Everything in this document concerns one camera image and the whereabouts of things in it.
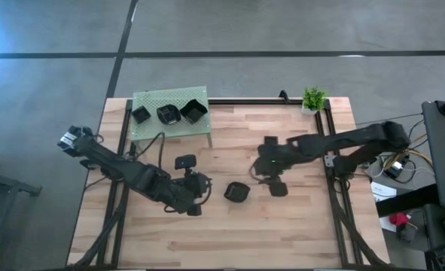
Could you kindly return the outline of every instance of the green perforated shelf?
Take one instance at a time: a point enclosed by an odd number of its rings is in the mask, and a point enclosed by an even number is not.
[[[205,114],[196,123],[190,123],[184,117],[172,125],[160,122],[157,108],[164,105],[175,105],[179,110],[190,100],[196,99],[209,110],[206,87],[186,87],[173,90],[153,90],[133,94],[133,110],[145,106],[151,117],[143,123],[130,121],[132,141],[152,139],[159,132],[165,132],[166,137],[193,136],[210,134],[210,112]]]

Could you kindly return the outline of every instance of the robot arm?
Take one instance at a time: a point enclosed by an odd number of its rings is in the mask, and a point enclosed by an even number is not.
[[[359,164],[372,160],[382,152],[405,150],[410,140],[402,125],[391,121],[336,135],[300,135],[287,139],[286,145],[278,145],[277,138],[266,137],[264,144],[258,147],[255,174],[275,178],[293,165],[312,162],[328,151],[360,145],[363,146],[349,156],[332,159],[337,177],[351,175]]]
[[[87,127],[70,127],[58,145],[72,157],[86,157],[100,166],[102,173],[112,181],[123,181],[130,189],[150,200],[163,202],[179,214],[200,214],[200,206],[194,201],[207,191],[210,178],[190,170],[196,163],[193,155],[179,157],[190,163],[183,166],[186,168],[183,178],[171,179],[168,172],[157,166],[128,160],[103,147]]]

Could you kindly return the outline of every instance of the wooden tabletop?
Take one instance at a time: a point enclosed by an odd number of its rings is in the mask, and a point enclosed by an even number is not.
[[[354,129],[349,99],[330,100],[336,131]],[[103,144],[113,151],[117,150],[125,104],[126,99],[108,99],[105,105],[99,133],[105,138]],[[303,116],[297,105],[211,105],[209,111],[213,148],[208,147],[204,135],[196,135],[167,139],[163,152],[163,169],[172,177],[183,176],[182,171],[174,170],[175,158],[195,154],[196,170],[213,179],[212,195],[203,205],[203,214],[167,214],[162,203],[130,191],[119,267],[340,267],[321,159],[286,171],[281,178],[289,193],[282,198],[271,197],[266,185],[248,176],[264,136],[278,136],[279,142],[284,142],[287,137],[317,133],[314,117]],[[158,147],[154,144],[141,160],[157,164]],[[100,177],[99,172],[91,172],[87,183]],[[224,198],[232,181],[251,187],[245,202]],[[103,181],[84,194],[69,263],[80,259],[100,233],[109,187],[110,181]],[[358,231],[378,256],[389,262],[367,178],[353,178],[349,194]],[[345,240],[349,261],[354,262],[347,233]],[[107,252],[111,255],[111,245]]]

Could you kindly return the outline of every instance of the gray concrete floor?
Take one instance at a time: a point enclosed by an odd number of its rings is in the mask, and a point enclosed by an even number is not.
[[[0,1],[0,53],[116,52],[129,4]],[[445,0],[140,0],[126,50],[445,50]],[[87,172],[56,143],[72,124],[98,128],[113,67],[113,59],[0,59],[0,173],[43,186],[39,198],[20,197],[0,270],[65,264]],[[445,56],[125,59],[114,96],[199,85],[218,97],[300,96],[317,85],[349,96],[364,123],[445,100]],[[397,121],[410,128],[420,119]],[[420,174],[404,187],[432,181]],[[421,252],[385,235],[393,263],[423,267]]]

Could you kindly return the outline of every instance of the red object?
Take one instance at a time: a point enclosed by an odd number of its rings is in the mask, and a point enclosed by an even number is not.
[[[410,219],[408,219],[408,217],[405,214],[399,213],[396,215],[390,215],[389,222],[391,222],[391,224],[393,225],[401,226],[410,222]]]

